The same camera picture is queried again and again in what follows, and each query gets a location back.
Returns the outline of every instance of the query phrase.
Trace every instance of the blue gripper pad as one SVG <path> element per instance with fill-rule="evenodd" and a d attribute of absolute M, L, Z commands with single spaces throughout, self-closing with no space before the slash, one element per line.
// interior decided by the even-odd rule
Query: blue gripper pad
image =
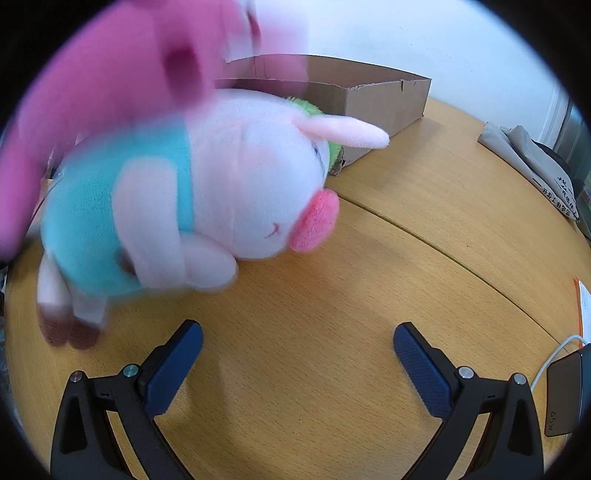
<path fill-rule="evenodd" d="M 149 417 L 162 415 L 168 410 L 202 347 L 203 330 L 201 325 L 193 322 L 146 384 L 144 410 Z"/>
<path fill-rule="evenodd" d="M 445 419 L 452 411 L 449 385 L 404 325 L 394 330 L 394 351 L 429 414 Z"/>

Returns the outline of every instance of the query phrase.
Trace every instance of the plush toy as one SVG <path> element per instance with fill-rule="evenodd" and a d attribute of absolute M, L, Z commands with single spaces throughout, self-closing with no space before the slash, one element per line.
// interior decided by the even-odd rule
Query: plush toy
<path fill-rule="evenodd" d="M 2 142 L 0 261 L 20 248 L 41 178 L 77 142 L 207 98 L 233 49 L 272 44 L 280 28 L 237 0 L 120 0 L 88 23 L 40 74 Z M 277 62 L 306 80 L 297 57 Z"/>
<path fill-rule="evenodd" d="M 339 205 L 323 188 L 328 141 L 383 148 L 389 138 L 360 120 L 310 115 L 302 106 L 219 90 L 183 116 L 78 146 L 41 221 L 37 295 L 47 342 L 88 348 L 109 299 L 220 289 L 236 277 L 236 259 L 288 247 L 307 252 L 325 240 Z"/>

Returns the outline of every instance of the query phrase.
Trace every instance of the metal screw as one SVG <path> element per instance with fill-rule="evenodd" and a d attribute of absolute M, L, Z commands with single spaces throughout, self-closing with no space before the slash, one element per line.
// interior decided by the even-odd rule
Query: metal screw
<path fill-rule="evenodd" d="M 139 372 L 139 367 L 135 364 L 128 365 L 123 369 L 123 374 L 126 377 L 134 377 Z"/>
<path fill-rule="evenodd" d="M 515 383 L 518 385 L 525 385 L 525 383 L 527 382 L 527 379 L 524 374 L 513 375 L 513 380 L 515 380 Z"/>
<path fill-rule="evenodd" d="M 74 373 L 70 375 L 70 382 L 79 382 L 82 380 L 82 372 L 80 370 L 76 370 Z"/>
<path fill-rule="evenodd" d="M 474 370 L 470 367 L 460 367 L 457 371 L 460 374 L 460 377 L 468 379 L 474 376 Z"/>

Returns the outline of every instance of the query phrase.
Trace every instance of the turquoise plush clothing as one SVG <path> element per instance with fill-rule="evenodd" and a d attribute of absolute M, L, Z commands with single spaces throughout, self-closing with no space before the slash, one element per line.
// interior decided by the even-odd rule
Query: turquoise plush clothing
<path fill-rule="evenodd" d="M 80 291 L 118 296 L 141 289 L 118 263 L 112 193 L 124 165 L 138 157 L 174 164 L 178 178 L 178 228 L 194 230 L 191 149 L 181 118 L 106 136 L 81 146 L 64 162 L 46 199 L 41 238 L 64 277 Z"/>

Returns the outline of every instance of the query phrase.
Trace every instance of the green fuzzy hat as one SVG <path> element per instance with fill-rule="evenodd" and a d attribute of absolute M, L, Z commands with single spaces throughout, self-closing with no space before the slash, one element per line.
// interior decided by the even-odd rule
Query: green fuzzy hat
<path fill-rule="evenodd" d="M 289 97 L 288 100 L 290 102 L 294 102 L 296 105 L 302 107 L 308 115 L 322 115 L 322 110 L 320 110 L 316 105 L 312 105 L 310 102 L 306 100 L 302 100 L 301 98 Z M 336 162 L 336 159 L 339 158 L 339 153 L 343 145 L 338 143 L 329 142 L 329 151 L 330 151 L 330 161 L 329 161 L 329 171 L 333 167 Z"/>

